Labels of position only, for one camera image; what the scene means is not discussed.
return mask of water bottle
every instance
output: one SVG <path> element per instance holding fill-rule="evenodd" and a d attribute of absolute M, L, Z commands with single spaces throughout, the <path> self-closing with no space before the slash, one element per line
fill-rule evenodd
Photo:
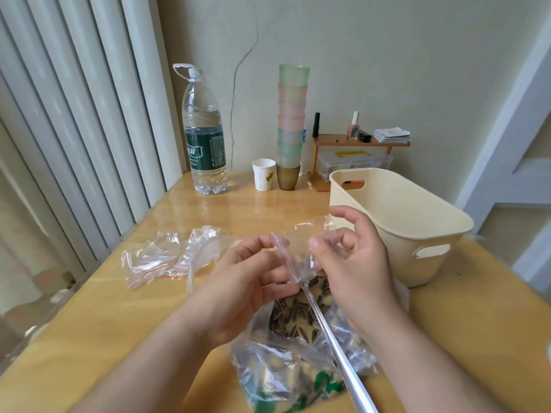
<path fill-rule="evenodd" d="M 222 118 L 214 93 L 201 70 L 191 64 L 174 64 L 176 73 L 189 81 L 182 101 L 183 131 L 193 185 L 201 194 L 223 193 L 228 188 Z M 189 77 L 178 68 L 188 68 Z"/>

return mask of pink cup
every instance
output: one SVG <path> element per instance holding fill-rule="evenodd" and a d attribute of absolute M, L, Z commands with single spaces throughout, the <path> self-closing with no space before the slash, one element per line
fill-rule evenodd
<path fill-rule="evenodd" d="M 304 129 L 304 115 L 301 117 L 286 117 L 281 114 L 277 115 L 277 126 L 282 131 L 300 131 Z"/>
<path fill-rule="evenodd" d="M 304 110 L 306 109 L 306 103 L 292 104 L 279 102 L 279 114 L 285 117 L 302 117 L 304 116 Z"/>
<path fill-rule="evenodd" d="M 306 102 L 306 92 L 308 86 L 304 87 L 289 87 L 286 85 L 278 85 L 279 101 L 292 104 L 302 104 Z"/>

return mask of storage box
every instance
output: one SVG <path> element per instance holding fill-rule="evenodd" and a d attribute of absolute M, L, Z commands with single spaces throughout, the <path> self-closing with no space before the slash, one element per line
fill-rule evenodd
<path fill-rule="evenodd" d="M 395 172 L 344 170 L 329 179 L 329 205 L 348 205 L 369 216 L 389 251 L 393 275 L 408 287 L 428 283 L 452 247 L 473 228 L 468 214 Z M 357 180 L 364 182 L 362 188 L 342 188 Z M 345 219 L 333 219 L 337 227 L 354 229 Z"/>
<path fill-rule="evenodd" d="M 392 155 L 374 156 L 365 151 L 342 150 L 320 151 L 317 155 L 316 170 L 321 179 L 329 181 L 329 175 L 336 170 L 351 168 L 383 168 L 388 169 Z"/>

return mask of bottle handle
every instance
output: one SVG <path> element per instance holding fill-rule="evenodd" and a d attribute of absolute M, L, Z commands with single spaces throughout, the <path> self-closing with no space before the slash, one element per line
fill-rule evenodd
<path fill-rule="evenodd" d="M 178 74 L 179 76 L 181 76 L 183 79 L 185 80 L 188 80 L 188 81 L 191 81 L 191 78 L 188 78 L 187 76 L 183 75 L 183 74 L 180 74 L 180 72 L 178 71 L 178 68 L 193 68 L 196 70 L 197 74 L 199 74 L 199 70 L 197 68 L 195 68 L 194 65 L 192 64 L 173 64 L 172 65 L 172 68 L 174 69 L 174 72 L 176 74 Z"/>

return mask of hand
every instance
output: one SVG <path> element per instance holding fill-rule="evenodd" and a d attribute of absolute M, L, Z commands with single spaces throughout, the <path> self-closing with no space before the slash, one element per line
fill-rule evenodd
<path fill-rule="evenodd" d="M 310 248 L 327 274 L 331 292 L 351 323 L 368 340 L 383 318 L 403 312 L 394 293 L 389 256 L 369 217 L 348 206 L 333 206 L 329 213 L 354 224 L 310 238 Z M 351 250 L 342 257 L 329 245 L 341 243 Z"/>
<path fill-rule="evenodd" d="M 244 240 L 220 258 L 209 277 L 182 306 L 210 348 L 235 339 L 266 303 L 299 291 L 267 235 Z"/>

